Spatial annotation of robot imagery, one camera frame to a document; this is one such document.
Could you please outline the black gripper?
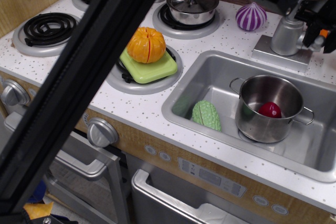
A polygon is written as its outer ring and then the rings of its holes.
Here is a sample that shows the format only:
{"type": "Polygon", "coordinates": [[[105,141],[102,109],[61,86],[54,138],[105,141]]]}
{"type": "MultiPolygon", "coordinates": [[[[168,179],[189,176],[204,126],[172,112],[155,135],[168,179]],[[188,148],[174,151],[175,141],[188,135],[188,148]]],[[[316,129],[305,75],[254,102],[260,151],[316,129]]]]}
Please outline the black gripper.
{"type": "Polygon", "coordinates": [[[303,45],[309,47],[324,29],[329,32],[324,43],[324,54],[335,51],[335,0],[301,2],[295,18],[307,25],[303,45]]]}

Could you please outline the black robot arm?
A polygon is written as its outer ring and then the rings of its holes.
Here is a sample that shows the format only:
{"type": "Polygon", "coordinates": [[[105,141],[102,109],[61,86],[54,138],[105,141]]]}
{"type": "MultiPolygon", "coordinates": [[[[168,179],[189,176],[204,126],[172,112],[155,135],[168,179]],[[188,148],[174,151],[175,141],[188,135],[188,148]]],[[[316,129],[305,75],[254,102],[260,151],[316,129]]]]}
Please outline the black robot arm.
{"type": "MultiPolygon", "coordinates": [[[[298,0],[261,1],[265,1],[262,5],[286,14],[285,11],[294,9],[298,0]]],[[[70,130],[96,96],[153,3],[154,0],[93,0],[23,121],[9,139],[9,145],[1,153],[1,183],[4,182],[1,185],[1,215],[14,215],[11,212],[18,211],[14,210],[15,207],[23,207],[28,194],[33,192],[47,165],[56,157],[70,130]]],[[[236,141],[233,137],[221,136],[218,131],[188,120],[186,122],[204,130],[196,136],[201,137],[202,142],[199,143],[205,150],[192,147],[191,140],[165,137],[158,130],[151,135],[159,133],[157,138],[166,143],[335,215],[335,172],[331,173],[331,182],[322,181],[318,185],[319,180],[308,179],[308,175],[295,171],[296,168],[290,168],[288,164],[280,165],[280,161],[275,164],[275,161],[257,158],[248,154],[250,151],[244,154],[242,147],[233,147],[230,151],[228,141],[236,141]],[[216,141],[221,143],[217,151],[215,147],[206,147],[206,140],[214,140],[210,133],[219,134],[220,138],[216,141]],[[243,171],[243,165],[252,162],[253,158],[254,163],[257,159],[264,160],[266,168],[253,164],[243,171]]]]}

